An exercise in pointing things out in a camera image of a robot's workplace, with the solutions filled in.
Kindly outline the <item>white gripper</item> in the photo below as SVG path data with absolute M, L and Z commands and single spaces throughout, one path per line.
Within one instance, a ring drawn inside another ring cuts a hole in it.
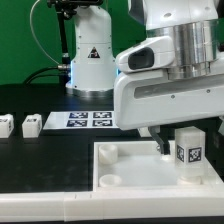
M 122 130 L 149 127 L 160 153 L 169 155 L 169 141 L 158 126 L 224 115 L 224 72 L 177 81 L 163 70 L 121 73 L 114 85 L 114 113 Z

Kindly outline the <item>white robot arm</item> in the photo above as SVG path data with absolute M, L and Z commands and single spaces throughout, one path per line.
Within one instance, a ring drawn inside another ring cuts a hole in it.
M 128 0 L 146 39 L 116 57 L 116 125 L 146 127 L 168 154 L 160 125 L 224 115 L 224 52 L 218 7 L 224 0 Z

